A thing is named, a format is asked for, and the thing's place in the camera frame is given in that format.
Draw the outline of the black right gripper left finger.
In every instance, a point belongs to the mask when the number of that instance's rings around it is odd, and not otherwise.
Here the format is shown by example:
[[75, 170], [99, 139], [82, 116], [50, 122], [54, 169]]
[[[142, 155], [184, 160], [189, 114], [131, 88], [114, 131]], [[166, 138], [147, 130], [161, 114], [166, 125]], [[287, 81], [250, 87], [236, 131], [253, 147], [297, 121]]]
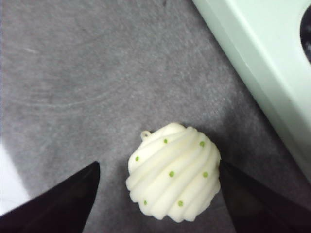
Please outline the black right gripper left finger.
[[96, 199], [99, 162], [0, 218], [2, 233], [81, 233]]

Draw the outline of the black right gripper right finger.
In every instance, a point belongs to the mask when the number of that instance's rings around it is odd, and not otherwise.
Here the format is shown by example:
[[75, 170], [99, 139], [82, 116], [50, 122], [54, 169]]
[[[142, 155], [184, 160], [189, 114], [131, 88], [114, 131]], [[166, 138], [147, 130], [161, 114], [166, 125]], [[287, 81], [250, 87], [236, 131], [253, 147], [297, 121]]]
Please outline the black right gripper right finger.
[[311, 212], [228, 162], [221, 162], [223, 198], [238, 233], [309, 233]]

